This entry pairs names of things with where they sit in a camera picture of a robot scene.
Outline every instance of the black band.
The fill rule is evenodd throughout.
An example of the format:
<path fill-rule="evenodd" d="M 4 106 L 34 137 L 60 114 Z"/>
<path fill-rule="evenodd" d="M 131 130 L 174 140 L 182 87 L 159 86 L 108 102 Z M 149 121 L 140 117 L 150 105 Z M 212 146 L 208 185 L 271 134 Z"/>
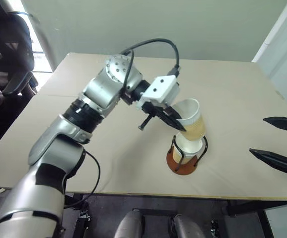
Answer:
<path fill-rule="evenodd" d="M 141 98 L 141 93 L 145 92 L 149 86 L 150 84 L 147 81 L 142 80 L 132 92 L 131 98 L 134 101 L 139 101 Z"/>
<path fill-rule="evenodd" d="M 99 112 L 92 109 L 80 99 L 76 99 L 63 116 L 84 131 L 92 133 L 104 119 Z"/>
<path fill-rule="evenodd" d="M 35 174 L 35 184 L 55 188 L 64 194 L 63 181 L 66 172 L 51 164 L 42 163 Z"/>

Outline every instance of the metal leg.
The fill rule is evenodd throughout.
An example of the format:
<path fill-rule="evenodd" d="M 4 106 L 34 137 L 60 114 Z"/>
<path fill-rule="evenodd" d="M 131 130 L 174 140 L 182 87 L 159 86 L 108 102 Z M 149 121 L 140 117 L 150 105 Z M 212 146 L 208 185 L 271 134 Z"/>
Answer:
<path fill-rule="evenodd" d="M 260 220 L 260 224 L 261 224 L 261 227 L 263 230 L 264 237 L 265 238 L 274 238 L 266 212 L 265 211 L 258 211 L 258 217 Z"/>
<path fill-rule="evenodd" d="M 217 220 L 211 220 L 211 234 L 215 238 L 221 237 Z"/>
<path fill-rule="evenodd" d="M 90 225 L 90 216 L 86 211 L 79 213 L 79 217 L 77 218 L 73 238 L 84 238 L 85 232 L 88 230 Z"/>

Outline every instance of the paper cup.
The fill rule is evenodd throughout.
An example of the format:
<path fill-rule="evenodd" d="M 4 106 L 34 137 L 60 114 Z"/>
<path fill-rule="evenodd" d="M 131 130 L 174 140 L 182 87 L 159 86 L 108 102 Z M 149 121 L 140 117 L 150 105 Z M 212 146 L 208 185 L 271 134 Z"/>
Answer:
<path fill-rule="evenodd" d="M 205 133 L 205 124 L 200 112 L 199 102 L 194 98 L 185 99 L 175 105 L 173 108 L 181 115 L 182 119 L 177 119 L 186 131 L 181 131 L 188 140 L 198 140 Z"/>
<path fill-rule="evenodd" d="M 197 152 L 201 150 L 203 146 L 202 139 L 190 141 L 187 140 L 181 133 L 178 133 L 176 135 L 175 142 L 184 153 L 184 159 L 181 163 L 182 165 L 190 161 L 197 154 Z M 182 154 L 175 144 L 173 158 L 177 163 L 179 163 L 182 158 Z"/>

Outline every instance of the chair armrest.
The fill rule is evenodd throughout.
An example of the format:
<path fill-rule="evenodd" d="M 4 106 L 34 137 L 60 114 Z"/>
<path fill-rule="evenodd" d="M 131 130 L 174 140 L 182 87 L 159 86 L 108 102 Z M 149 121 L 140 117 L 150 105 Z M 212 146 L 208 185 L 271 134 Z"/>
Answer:
<path fill-rule="evenodd" d="M 30 82 L 33 74 L 30 71 L 20 71 L 13 75 L 8 85 L 3 90 L 4 96 L 16 96 Z"/>

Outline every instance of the black wire frame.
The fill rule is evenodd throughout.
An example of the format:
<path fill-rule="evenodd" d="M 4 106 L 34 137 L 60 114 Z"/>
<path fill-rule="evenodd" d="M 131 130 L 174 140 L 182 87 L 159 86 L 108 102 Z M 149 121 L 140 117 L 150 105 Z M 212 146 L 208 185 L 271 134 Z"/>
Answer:
<path fill-rule="evenodd" d="M 202 140 L 205 142 L 205 148 L 202 152 L 202 154 L 199 156 L 199 158 L 196 160 L 195 164 L 193 165 L 194 167 L 197 165 L 197 163 L 202 159 L 202 157 L 206 154 L 207 150 L 208 150 L 208 141 L 207 141 L 207 138 L 206 136 L 204 136 L 202 138 Z M 183 153 L 183 150 L 178 146 L 178 144 L 176 143 L 176 135 L 173 136 L 173 140 L 172 140 L 172 143 L 171 143 L 171 146 L 170 146 L 170 149 L 168 150 L 168 154 L 171 152 L 171 149 L 173 147 L 173 145 L 176 146 L 176 148 L 178 149 L 178 151 L 181 153 L 182 155 L 182 158 L 180 159 L 179 163 L 178 163 L 178 166 L 176 167 L 175 171 L 178 171 L 179 170 L 179 167 L 181 166 L 182 164 L 182 161 L 184 159 L 184 153 Z"/>

